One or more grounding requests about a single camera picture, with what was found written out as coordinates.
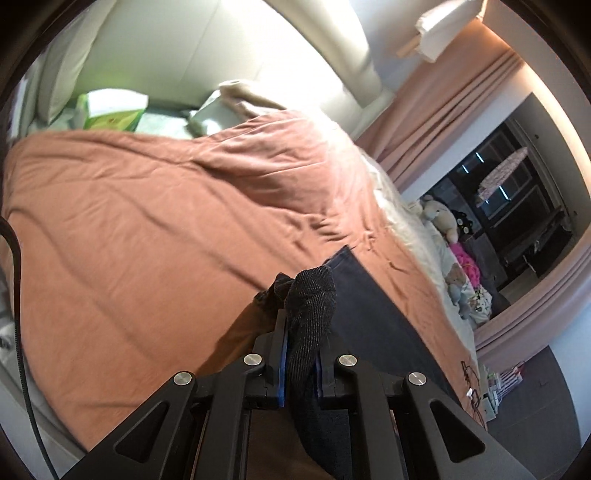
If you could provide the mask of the white teddy bear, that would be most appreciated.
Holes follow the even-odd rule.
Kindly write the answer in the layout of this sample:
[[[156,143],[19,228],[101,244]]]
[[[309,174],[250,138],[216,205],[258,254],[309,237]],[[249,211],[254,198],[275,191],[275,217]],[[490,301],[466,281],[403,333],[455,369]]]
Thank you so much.
[[[431,222],[449,244],[456,244],[459,241],[459,230],[452,211],[431,195],[424,196],[421,205],[422,218]]]

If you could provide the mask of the dark navy pants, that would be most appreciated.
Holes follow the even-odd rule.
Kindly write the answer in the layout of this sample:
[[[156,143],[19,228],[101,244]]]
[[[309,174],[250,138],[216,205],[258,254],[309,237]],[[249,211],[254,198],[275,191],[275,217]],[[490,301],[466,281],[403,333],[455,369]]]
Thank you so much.
[[[446,398],[457,396],[418,332],[349,248],[297,277],[277,275],[256,304],[270,317],[286,311],[287,410],[312,460],[336,479],[370,479],[375,468],[390,477],[443,478],[428,439],[436,422],[421,420],[427,405],[412,397],[408,375],[422,373]],[[342,341],[339,398],[318,397],[317,355],[328,333]]]

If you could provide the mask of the pink curtain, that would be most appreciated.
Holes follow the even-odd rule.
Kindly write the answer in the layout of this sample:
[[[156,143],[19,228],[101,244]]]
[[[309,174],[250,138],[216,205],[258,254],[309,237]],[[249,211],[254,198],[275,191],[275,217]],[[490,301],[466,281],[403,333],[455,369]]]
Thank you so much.
[[[522,58],[475,19],[424,63],[356,140],[402,189],[433,166],[522,68]]]

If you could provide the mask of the light green pillow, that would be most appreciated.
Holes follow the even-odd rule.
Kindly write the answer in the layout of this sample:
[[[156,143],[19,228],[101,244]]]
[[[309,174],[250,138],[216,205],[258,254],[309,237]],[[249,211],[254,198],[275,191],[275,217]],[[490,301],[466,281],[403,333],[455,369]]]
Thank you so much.
[[[187,129],[193,137],[211,136],[242,122],[243,118],[222,100],[221,92],[215,90],[197,112],[189,116]]]

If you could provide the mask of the beige rolled blanket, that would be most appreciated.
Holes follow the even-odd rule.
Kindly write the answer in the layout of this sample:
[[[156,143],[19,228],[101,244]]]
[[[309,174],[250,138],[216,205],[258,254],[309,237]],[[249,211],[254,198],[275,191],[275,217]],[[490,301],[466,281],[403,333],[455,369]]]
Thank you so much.
[[[287,107],[260,95],[242,80],[228,80],[218,84],[221,101],[240,118],[252,119],[267,111],[283,111]]]

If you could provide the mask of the white pillow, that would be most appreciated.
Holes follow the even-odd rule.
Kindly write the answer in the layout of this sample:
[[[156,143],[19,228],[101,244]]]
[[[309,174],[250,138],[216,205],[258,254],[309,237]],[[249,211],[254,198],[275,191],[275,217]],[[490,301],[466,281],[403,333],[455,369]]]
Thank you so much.
[[[49,45],[37,96],[37,116],[51,123],[70,100],[92,45],[115,0],[96,1]]]

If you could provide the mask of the cream upholstered headboard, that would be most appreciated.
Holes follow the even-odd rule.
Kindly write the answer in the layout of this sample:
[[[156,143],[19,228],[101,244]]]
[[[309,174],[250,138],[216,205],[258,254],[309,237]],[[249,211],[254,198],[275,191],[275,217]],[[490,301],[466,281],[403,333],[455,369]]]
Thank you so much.
[[[322,110],[358,137],[393,100],[349,1],[118,1],[77,79],[198,107],[223,81],[295,110]]]

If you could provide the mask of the hanging floral garment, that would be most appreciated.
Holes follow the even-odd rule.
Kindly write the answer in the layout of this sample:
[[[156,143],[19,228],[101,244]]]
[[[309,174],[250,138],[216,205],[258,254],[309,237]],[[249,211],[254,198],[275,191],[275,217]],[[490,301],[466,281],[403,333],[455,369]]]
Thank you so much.
[[[485,203],[494,192],[513,174],[518,166],[527,157],[527,147],[522,147],[497,165],[479,184],[477,191],[477,204]]]

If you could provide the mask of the pink plush toy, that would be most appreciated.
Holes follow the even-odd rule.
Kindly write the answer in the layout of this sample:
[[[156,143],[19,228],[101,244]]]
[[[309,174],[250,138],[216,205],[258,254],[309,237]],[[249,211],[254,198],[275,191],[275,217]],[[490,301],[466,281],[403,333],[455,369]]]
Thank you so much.
[[[479,287],[481,285],[481,271],[476,261],[467,253],[460,242],[451,244],[450,249],[467,275],[472,286],[474,288]]]

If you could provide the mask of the orange-brown duvet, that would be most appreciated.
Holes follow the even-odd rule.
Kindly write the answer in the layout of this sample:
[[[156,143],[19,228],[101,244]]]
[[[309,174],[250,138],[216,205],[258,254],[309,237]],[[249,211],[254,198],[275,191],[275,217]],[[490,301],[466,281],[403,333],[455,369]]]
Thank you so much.
[[[476,354],[429,235],[323,114],[280,111],[178,140],[43,131],[3,166],[22,251],[32,376],[84,448],[180,370],[211,374],[270,321],[252,299],[349,247],[417,330],[457,395]]]

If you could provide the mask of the green and white box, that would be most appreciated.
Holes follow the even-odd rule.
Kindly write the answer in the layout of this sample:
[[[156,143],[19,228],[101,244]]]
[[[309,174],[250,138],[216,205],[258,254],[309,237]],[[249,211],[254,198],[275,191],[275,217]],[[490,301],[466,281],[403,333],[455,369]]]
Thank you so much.
[[[134,131],[149,97],[133,90],[105,88],[77,98],[72,125],[84,130]]]

